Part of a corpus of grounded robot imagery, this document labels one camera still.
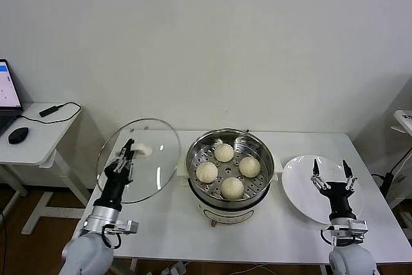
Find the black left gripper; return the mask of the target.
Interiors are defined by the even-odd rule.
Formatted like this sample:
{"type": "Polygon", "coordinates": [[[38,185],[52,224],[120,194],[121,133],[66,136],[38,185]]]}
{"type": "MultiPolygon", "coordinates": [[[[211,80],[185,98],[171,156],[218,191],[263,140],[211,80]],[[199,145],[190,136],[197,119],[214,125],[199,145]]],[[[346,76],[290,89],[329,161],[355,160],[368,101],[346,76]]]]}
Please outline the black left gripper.
{"type": "Polygon", "coordinates": [[[104,174],[107,180],[100,198],[95,200],[95,206],[122,206],[124,188],[133,181],[132,145],[133,139],[130,138],[121,149],[119,156],[105,168],[104,174]]]}

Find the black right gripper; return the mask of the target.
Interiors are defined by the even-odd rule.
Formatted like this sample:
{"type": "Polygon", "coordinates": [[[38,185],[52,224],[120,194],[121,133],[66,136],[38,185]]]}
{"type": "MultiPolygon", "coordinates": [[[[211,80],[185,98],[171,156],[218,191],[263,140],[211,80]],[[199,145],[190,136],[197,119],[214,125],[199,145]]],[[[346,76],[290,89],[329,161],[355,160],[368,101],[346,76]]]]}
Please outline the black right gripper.
{"type": "Polygon", "coordinates": [[[346,177],[346,183],[325,182],[320,176],[317,160],[314,159],[311,181],[318,190],[321,190],[321,194],[329,199],[331,209],[331,213],[329,215],[330,221],[336,218],[357,219],[348,201],[349,197],[354,193],[354,185],[357,178],[354,177],[351,167],[345,160],[342,161],[342,165],[346,177]]]}

